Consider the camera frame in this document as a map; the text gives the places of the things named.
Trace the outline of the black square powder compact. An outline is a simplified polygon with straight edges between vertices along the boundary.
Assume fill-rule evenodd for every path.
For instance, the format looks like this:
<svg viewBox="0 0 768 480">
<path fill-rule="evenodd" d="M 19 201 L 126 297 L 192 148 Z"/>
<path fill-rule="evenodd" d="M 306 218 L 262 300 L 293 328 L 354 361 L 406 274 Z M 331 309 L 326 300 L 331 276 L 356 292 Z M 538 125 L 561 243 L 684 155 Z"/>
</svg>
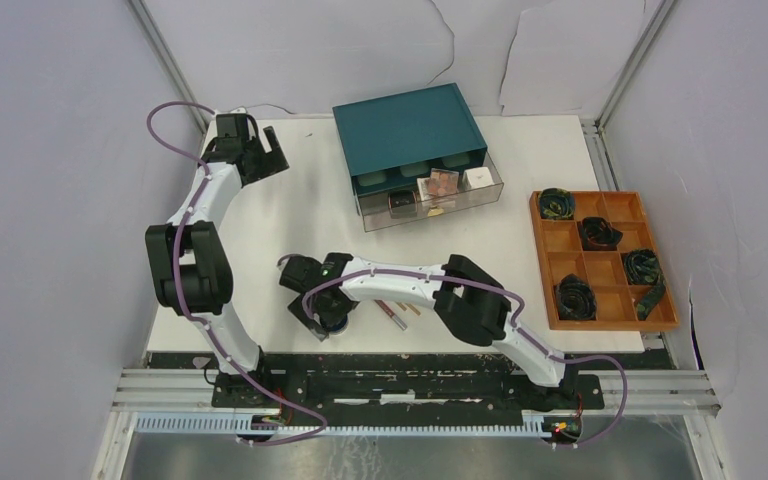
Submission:
<svg viewBox="0 0 768 480">
<path fill-rule="evenodd" d="M 413 190 L 394 190 L 388 193 L 388 210 L 393 219 L 414 218 L 417 215 L 417 197 Z"/>
</svg>

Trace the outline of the eyeshadow palette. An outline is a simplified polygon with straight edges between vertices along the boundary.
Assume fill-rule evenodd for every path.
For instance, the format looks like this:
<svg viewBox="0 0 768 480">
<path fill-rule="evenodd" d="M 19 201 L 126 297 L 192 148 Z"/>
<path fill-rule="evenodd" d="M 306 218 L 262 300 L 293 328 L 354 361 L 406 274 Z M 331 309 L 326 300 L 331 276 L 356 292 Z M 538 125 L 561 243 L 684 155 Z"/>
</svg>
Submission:
<svg viewBox="0 0 768 480">
<path fill-rule="evenodd" d="M 428 187 L 432 195 L 443 196 L 458 192 L 459 173 L 452 170 L 432 169 Z"/>
</svg>

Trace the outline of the clear acrylic drawer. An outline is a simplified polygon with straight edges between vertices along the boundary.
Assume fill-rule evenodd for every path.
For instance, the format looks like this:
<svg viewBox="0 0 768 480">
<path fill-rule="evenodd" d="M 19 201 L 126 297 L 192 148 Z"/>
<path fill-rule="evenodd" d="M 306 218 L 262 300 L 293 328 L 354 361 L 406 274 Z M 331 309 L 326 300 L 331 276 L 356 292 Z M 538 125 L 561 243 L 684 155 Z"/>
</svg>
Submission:
<svg viewBox="0 0 768 480">
<path fill-rule="evenodd" d="M 504 188 L 487 153 L 462 153 L 352 179 L 363 228 L 372 232 L 494 203 Z"/>
</svg>

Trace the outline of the brown square blush compact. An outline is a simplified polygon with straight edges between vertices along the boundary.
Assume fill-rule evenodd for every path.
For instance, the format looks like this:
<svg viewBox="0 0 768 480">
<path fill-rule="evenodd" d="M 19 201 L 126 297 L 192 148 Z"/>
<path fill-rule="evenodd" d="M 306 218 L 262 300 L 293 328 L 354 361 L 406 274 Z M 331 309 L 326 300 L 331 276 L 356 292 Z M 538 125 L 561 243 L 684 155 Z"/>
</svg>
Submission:
<svg viewBox="0 0 768 480">
<path fill-rule="evenodd" d="M 419 203 L 422 205 L 424 210 L 431 211 L 433 209 L 440 209 L 446 211 L 456 208 L 458 192 L 443 196 L 432 195 L 429 191 L 428 182 L 428 177 L 418 178 L 416 181 Z"/>
</svg>

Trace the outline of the white cube box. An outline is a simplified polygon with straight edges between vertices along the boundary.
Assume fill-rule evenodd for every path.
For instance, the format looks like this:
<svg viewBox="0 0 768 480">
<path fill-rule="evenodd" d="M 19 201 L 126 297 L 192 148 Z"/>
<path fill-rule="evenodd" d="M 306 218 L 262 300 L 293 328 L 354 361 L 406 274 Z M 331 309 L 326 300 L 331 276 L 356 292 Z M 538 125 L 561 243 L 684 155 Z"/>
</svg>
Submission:
<svg viewBox="0 0 768 480">
<path fill-rule="evenodd" d="M 494 184 L 493 174 L 488 167 L 470 168 L 461 175 L 461 185 L 464 191 L 488 188 Z"/>
</svg>

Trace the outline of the round blue tin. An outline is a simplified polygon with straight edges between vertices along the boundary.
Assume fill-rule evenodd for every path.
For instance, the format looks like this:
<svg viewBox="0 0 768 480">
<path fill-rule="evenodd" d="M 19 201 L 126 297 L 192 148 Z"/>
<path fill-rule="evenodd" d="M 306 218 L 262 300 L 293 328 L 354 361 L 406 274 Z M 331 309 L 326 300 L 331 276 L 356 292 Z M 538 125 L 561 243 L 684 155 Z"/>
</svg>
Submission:
<svg viewBox="0 0 768 480">
<path fill-rule="evenodd" d="M 345 317 L 340 323 L 334 325 L 330 330 L 330 335 L 339 335 L 346 330 L 348 326 L 348 318 Z"/>
</svg>

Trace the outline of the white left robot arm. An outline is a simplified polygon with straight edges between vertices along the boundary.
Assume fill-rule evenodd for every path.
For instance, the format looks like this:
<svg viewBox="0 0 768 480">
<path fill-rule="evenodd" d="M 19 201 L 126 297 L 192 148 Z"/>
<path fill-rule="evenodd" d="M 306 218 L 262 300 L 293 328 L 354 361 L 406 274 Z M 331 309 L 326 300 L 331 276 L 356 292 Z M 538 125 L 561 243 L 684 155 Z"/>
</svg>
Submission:
<svg viewBox="0 0 768 480">
<path fill-rule="evenodd" d="M 213 124 L 215 135 L 195 159 L 184 203 L 165 223 L 146 230 L 145 243 L 158 303 L 195 326 L 221 372 L 240 375 L 239 397 L 260 407 L 272 399 L 275 382 L 257 369 L 262 349 L 232 305 L 233 272 L 218 229 L 245 186 L 289 165 L 274 129 L 259 128 L 246 110 L 218 113 Z"/>
</svg>

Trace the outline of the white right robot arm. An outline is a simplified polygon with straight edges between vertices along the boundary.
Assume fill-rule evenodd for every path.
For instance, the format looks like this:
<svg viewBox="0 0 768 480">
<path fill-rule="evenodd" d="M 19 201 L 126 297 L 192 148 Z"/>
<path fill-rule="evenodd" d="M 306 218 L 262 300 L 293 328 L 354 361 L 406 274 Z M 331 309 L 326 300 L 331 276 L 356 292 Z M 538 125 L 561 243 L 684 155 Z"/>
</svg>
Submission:
<svg viewBox="0 0 768 480">
<path fill-rule="evenodd" d="M 412 304 L 432 310 L 459 341 L 505 355 L 538 386 L 545 405 L 562 408 L 577 396 L 562 352 L 520 321 L 524 299 L 463 255 L 452 254 L 444 264 L 408 266 L 348 253 L 324 260 L 287 254 L 277 266 L 280 285 L 297 295 L 290 311 L 321 339 L 363 302 Z"/>
</svg>

